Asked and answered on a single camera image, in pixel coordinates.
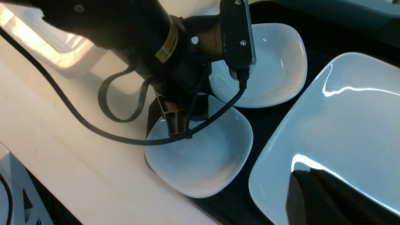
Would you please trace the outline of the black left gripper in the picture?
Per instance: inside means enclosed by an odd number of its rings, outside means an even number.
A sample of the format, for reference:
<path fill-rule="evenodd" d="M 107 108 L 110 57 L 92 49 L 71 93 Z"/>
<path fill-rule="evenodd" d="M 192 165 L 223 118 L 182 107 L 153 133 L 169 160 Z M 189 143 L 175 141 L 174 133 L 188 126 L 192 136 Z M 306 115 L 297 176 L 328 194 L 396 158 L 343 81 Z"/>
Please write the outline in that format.
<path fill-rule="evenodd" d="M 169 137 L 189 130 L 192 97 L 210 74 L 211 62 L 221 59 L 218 15 L 175 17 L 149 14 L 147 68 Z"/>

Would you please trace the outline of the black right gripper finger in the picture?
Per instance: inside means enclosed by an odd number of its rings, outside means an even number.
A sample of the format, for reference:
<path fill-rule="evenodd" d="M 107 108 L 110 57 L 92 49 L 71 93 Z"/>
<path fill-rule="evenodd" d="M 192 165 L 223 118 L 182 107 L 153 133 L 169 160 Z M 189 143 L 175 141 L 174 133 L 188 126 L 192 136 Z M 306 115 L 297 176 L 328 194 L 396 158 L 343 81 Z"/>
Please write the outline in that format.
<path fill-rule="evenodd" d="M 286 214 L 290 225 L 398 225 L 399 216 L 325 170 L 291 173 Z"/>

